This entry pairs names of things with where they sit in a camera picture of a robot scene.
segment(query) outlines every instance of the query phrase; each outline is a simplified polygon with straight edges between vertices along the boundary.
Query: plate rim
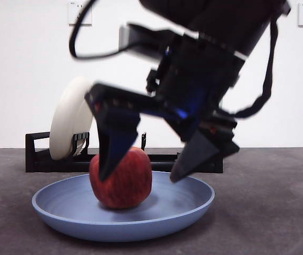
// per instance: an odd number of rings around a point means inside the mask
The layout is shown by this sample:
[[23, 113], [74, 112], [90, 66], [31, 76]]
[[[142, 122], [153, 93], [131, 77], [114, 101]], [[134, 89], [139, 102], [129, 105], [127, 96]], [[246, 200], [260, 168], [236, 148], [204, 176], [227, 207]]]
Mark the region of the plate rim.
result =
[[[156, 173], [164, 173], [164, 174], [167, 174], [167, 172], [162, 172], [162, 171], [153, 171], [153, 172], [156, 172]], [[214, 189], [207, 183], [205, 183], [204, 181], [198, 179], [198, 178], [195, 178], [195, 177], [191, 177], [191, 176], [187, 176], [185, 178], [190, 178], [190, 179], [194, 179], [196, 181], [199, 181], [201, 183], [203, 183], [204, 185], [206, 185], [210, 191], [211, 191], [211, 196], [210, 198], [208, 199], [208, 201], [206, 201], [203, 205], [199, 206], [199, 207], [196, 207], [190, 211], [186, 211], [186, 212], [183, 212], [181, 214], [175, 214], [175, 215], [171, 215], [171, 216], [167, 216], [167, 217], [161, 217], [161, 218], [156, 218], [156, 219], [145, 219], [145, 220], [136, 220], [136, 221], [132, 221], [132, 222], [89, 222], [89, 221], [84, 221], [84, 220], [76, 220], [76, 219], [71, 219], [71, 218], [66, 218], [66, 217], [61, 217], [61, 216], [58, 216], [58, 215], [55, 215], [55, 214], [51, 214], [45, 210], [43, 210], [42, 208], [39, 207], [39, 205], [37, 204], [36, 202], [36, 198], [37, 196], [39, 195], [39, 193], [41, 191], [43, 191], [44, 189], [47, 189], [48, 187], [54, 185], [54, 184], [57, 184], [58, 182], [63, 182], [63, 181], [66, 181], [66, 180], [69, 180], [69, 179], [73, 179], [73, 178], [78, 178], [78, 177], [82, 177], [82, 176], [85, 176], [85, 175], [89, 175], [89, 174], [81, 174], [81, 175], [77, 175], [77, 176], [73, 176], [73, 177], [69, 177], [69, 178], [66, 178], [66, 179], [63, 179], [63, 180], [59, 180], [57, 182], [54, 182], [54, 183], [51, 183], [47, 186], [44, 186], [43, 188], [39, 189], [32, 197], [32, 205], [34, 207], [34, 209], [43, 214], [44, 216], [47, 216], [49, 218], [54, 218], [54, 219], [58, 219], [58, 220], [61, 220], [61, 221], [64, 221], [64, 222], [68, 222], [68, 223], [76, 223], [76, 224], [84, 224], [84, 225], [93, 225], [93, 226], [98, 226], [98, 225], [103, 225], [103, 226], [109, 226], [109, 225], [112, 225], [112, 226], [117, 226], [117, 225], [137, 225], [137, 224], [147, 224], [147, 223], [155, 223], [155, 222], [162, 222], [164, 220], [170, 220], [170, 219], [175, 219], [175, 218], [179, 218], [179, 217], [183, 217], [183, 216], [186, 216], [186, 215], [190, 215], [190, 214], [193, 214], [197, 211], [200, 211], [201, 209], [203, 209], [204, 207], [208, 206], [209, 204], [211, 204], [211, 202], [214, 200], [215, 198], [215, 191]]]

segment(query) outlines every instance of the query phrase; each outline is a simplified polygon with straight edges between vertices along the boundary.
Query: black dish rack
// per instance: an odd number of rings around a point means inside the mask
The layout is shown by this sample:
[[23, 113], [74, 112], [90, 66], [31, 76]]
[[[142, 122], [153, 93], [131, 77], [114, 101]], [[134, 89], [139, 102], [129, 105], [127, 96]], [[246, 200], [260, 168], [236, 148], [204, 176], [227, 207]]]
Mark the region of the black dish rack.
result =
[[[34, 141], [50, 137], [50, 132], [32, 133], [25, 135], [25, 171], [27, 173], [41, 172], [88, 172], [92, 157], [89, 154], [90, 133], [74, 134], [72, 137], [72, 152], [62, 160], [53, 160], [49, 149], [37, 150]], [[73, 156], [77, 149], [77, 141], [85, 139], [85, 147], [77, 156]], [[144, 150], [146, 144], [146, 133], [142, 134], [141, 148]], [[148, 154], [152, 170], [170, 172], [180, 152], [176, 154]], [[214, 162], [207, 164], [201, 173], [223, 173], [223, 159], [217, 158]]]

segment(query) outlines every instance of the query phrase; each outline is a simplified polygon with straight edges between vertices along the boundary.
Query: black cable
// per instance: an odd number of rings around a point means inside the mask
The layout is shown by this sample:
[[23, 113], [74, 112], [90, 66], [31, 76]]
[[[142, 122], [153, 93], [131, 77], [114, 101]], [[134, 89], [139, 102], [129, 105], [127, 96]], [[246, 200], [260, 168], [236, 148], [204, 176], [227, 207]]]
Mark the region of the black cable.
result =
[[148, 41], [138, 41], [138, 42], [134, 42], [134, 43], [131, 43], [127, 46], [125, 46], [124, 48], [121, 48], [119, 50], [116, 50], [116, 51], [113, 51], [113, 52], [108, 52], [108, 53], [104, 53], [104, 54], [101, 54], [101, 55], [78, 55], [76, 53], [76, 49], [75, 49], [75, 42], [76, 42], [76, 38], [77, 38], [77, 35], [78, 35], [78, 32], [79, 32], [79, 29], [82, 25], [82, 21], [84, 19], [84, 17], [86, 16], [86, 14], [88, 13], [89, 9], [91, 8], [91, 6], [95, 3], [96, 0], [90, 0], [88, 1], [88, 3], [86, 4], [86, 6], [84, 7], [84, 9], [82, 10], [81, 12], [81, 15], [80, 17], [78, 18], [75, 26], [74, 26], [74, 29], [71, 33], [71, 36], [70, 36], [70, 40], [68, 42], [68, 47], [69, 47], [69, 50], [70, 50], [70, 54], [78, 59], [78, 60], [96, 60], [96, 59], [100, 59], [100, 58], [105, 58], [105, 57], [111, 57], [111, 56], [114, 56], [114, 55], [117, 55], [125, 50], [128, 50], [130, 48], [133, 48], [133, 47], [136, 47], [136, 46], [148, 46], [148, 47], [152, 47], [152, 48], [158, 48], [158, 45], [156, 44], [152, 44]]

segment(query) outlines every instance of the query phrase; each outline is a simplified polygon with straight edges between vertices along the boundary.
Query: table surface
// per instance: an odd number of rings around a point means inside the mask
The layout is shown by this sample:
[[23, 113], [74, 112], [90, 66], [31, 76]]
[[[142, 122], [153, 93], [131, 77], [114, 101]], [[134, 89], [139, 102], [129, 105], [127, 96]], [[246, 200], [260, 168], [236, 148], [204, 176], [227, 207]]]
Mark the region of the table surface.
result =
[[223, 174], [194, 174], [216, 192], [208, 212], [165, 237], [99, 243], [43, 223], [31, 198], [82, 173], [25, 173], [24, 149], [0, 149], [0, 254], [303, 254], [303, 148], [241, 149]]

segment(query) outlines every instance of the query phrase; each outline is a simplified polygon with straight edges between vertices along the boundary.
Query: apple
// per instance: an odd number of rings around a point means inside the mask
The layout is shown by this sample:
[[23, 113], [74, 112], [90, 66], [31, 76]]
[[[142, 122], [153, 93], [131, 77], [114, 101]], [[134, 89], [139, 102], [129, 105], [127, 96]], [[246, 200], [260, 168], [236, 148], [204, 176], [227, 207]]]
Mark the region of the apple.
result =
[[137, 147], [130, 148], [105, 181], [99, 180], [99, 154], [91, 159], [89, 173], [94, 195], [111, 209], [135, 207], [151, 192], [151, 163], [148, 155]]

